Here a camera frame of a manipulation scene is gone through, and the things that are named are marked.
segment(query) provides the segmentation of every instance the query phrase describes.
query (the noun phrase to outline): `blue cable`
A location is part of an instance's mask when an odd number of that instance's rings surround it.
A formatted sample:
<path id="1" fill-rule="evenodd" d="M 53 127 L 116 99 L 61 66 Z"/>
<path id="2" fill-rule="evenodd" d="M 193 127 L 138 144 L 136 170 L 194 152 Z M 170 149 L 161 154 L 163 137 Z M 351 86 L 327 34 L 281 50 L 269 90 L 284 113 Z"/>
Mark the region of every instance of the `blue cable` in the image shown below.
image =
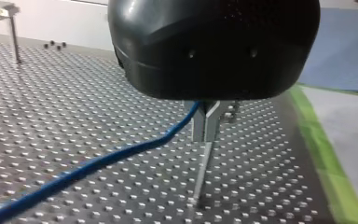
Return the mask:
<path id="1" fill-rule="evenodd" d="M 74 170 L 73 172 L 47 183 L 36 192 L 25 195 L 17 201 L 3 206 L 0 208 L 0 223 L 12 219 L 13 217 L 43 202 L 48 197 L 51 197 L 63 189 L 75 184 L 75 182 L 84 179 L 87 175 L 92 175 L 108 165 L 127 159 L 128 157 L 134 156 L 138 153 L 145 152 L 149 149 L 161 147 L 167 144 L 191 121 L 199 108 L 199 105 L 200 103 L 196 102 L 188 112 L 187 116 L 182 121 L 172 126 L 162 137 L 135 146 L 130 146 L 118 152 L 113 152 L 101 158 L 89 161 L 89 163 Z"/>

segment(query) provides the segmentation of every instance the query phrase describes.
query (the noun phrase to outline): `black plastic housing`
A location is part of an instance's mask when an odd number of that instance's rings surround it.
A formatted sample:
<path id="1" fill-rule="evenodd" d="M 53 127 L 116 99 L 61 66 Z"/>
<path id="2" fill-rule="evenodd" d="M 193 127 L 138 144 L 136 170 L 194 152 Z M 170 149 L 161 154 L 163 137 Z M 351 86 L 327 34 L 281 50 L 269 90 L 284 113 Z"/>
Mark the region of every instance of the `black plastic housing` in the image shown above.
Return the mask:
<path id="1" fill-rule="evenodd" d="M 318 0 L 110 0 L 116 54 L 137 90 L 251 100 L 290 88 L 310 53 Z"/>

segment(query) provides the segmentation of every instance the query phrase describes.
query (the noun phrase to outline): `white wall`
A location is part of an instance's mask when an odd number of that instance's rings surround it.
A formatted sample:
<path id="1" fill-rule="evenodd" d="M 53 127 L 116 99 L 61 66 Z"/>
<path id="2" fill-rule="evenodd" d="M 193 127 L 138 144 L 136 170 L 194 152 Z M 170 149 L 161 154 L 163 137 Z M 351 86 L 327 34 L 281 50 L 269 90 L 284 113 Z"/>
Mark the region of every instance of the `white wall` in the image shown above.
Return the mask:
<path id="1" fill-rule="evenodd" d="M 106 6 L 69 0 L 7 0 L 21 8 L 16 16 L 18 36 L 65 41 L 95 49 L 112 49 Z M 106 3 L 107 0 L 84 0 Z M 321 0 L 322 7 L 358 8 L 354 0 Z M 7 25 L 0 21 L 0 34 Z"/>

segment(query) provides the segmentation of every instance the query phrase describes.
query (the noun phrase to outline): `perforated metal table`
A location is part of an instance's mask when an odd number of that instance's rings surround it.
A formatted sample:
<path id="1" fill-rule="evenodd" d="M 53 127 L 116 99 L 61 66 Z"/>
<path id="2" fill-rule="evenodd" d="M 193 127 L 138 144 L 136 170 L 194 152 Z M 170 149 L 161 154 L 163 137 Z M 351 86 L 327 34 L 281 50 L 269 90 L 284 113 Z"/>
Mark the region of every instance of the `perforated metal table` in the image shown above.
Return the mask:
<path id="1" fill-rule="evenodd" d="M 181 102 L 137 92 L 113 57 L 23 39 L 22 65 L 10 57 L 0 37 L 0 205 L 82 161 L 157 137 L 186 114 Z M 11 222 L 334 223 L 286 95 L 241 102 L 217 139 L 200 207 L 187 199 L 203 144 L 186 127 Z"/>

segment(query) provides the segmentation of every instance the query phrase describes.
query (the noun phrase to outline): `metal rod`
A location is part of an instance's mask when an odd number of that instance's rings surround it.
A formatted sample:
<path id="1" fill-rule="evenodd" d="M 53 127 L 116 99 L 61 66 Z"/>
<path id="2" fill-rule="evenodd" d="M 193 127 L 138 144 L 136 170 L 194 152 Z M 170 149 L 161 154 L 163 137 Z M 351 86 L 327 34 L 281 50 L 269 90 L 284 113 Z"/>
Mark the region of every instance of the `metal rod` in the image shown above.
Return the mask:
<path id="1" fill-rule="evenodd" d="M 16 35 L 16 24 L 14 22 L 14 17 L 9 17 L 8 22 L 9 22 L 9 28 L 10 28 L 13 60 L 14 60 L 14 63 L 21 63 L 20 53 L 19 53 L 19 44 L 17 42 L 17 35 Z"/>
<path id="2" fill-rule="evenodd" d="M 213 154 L 212 150 L 213 150 L 213 142 L 205 143 L 204 156 L 202 158 L 202 163 L 200 165 L 199 175 L 197 176 L 196 187 L 194 188 L 193 198 L 190 199 L 191 200 L 190 202 L 193 203 L 194 205 L 199 203 L 200 195 L 204 191 L 205 175 L 210 165 L 211 155 Z"/>

